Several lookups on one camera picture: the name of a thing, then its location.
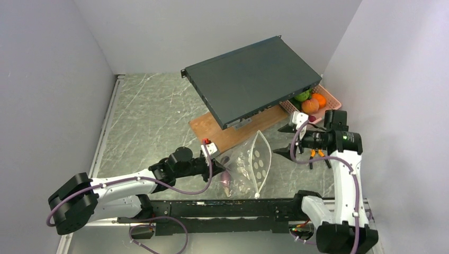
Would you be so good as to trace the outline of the red orange fake peach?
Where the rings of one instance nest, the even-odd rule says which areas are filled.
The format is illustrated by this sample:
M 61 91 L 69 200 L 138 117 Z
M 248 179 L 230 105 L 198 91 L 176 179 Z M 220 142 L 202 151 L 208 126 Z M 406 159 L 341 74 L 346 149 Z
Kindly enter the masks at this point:
M 315 114 L 319 111 L 320 105 L 317 99 L 311 98 L 301 103 L 301 111 L 305 114 Z

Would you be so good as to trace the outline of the bumpy green fake fruit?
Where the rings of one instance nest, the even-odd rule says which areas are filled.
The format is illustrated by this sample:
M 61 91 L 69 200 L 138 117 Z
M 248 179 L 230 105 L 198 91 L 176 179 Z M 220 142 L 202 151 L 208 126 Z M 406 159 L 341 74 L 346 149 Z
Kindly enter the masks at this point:
M 304 102 L 307 101 L 311 98 L 311 90 L 307 90 L 297 96 L 294 97 L 294 99 L 298 102 Z

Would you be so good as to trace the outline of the clear zip top bag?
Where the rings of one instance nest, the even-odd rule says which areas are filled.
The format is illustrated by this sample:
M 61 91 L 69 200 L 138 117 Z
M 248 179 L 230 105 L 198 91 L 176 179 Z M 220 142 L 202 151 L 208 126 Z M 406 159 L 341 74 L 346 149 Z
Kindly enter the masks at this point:
M 231 175 L 229 198 L 260 198 L 271 162 L 272 149 L 262 131 L 222 154 L 220 163 Z

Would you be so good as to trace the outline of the orange fake fruit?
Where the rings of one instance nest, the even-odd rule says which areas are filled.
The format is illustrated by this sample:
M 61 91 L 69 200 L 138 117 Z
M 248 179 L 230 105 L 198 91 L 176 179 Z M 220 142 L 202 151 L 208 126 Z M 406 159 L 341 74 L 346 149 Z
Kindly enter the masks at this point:
M 311 98 L 314 98 L 318 101 L 319 109 L 322 109 L 327 105 L 327 99 L 322 94 L 312 93 Z

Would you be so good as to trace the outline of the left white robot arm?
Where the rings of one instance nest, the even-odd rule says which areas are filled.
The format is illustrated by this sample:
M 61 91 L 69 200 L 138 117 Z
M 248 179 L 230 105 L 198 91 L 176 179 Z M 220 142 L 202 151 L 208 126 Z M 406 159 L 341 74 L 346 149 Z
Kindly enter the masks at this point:
M 79 173 L 58 188 L 49 198 L 48 227 L 59 235 L 73 233 L 86 224 L 112 217 L 126 217 L 146 222 L 154 214 L 149 195 L 171 189 L 186 195 L 198 195 L 211 185 L 212 178 L 225 171 L 214 158 L 214 143 L 202 145 L 199 157 L 191 149 L 179 147 L 168 157 L 136 173 L 90 178 Z M 200 175 L 206 186 L 197 191 L 175 187 L 179 178 Z

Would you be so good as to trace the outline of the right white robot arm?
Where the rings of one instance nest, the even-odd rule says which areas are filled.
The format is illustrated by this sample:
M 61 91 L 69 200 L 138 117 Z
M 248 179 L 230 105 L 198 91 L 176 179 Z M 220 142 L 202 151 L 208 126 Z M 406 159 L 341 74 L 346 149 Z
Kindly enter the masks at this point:
M 295 111 L 287 125 L 279 132 L 293 133 L 286 148 L 274 153 L 300 164 L 297 152 L 303 148 L 324 150 L 326 155 L 310 158 L 306 163 L 328 160 L 334 176 L 334 211 L 330 211 L 322 197 L 301 193 L 292 204 L 292 214 L 299 220 L 308 217 L 315 231 L 316 246 L 321 253 L 368 253 L 379 240 L 377 230 L 371 229 L 366 215 L 361 187 L 362 138 L 351 132 L 347 112 L 327 110 L 322 130 L 307 130 L 309 116 Z

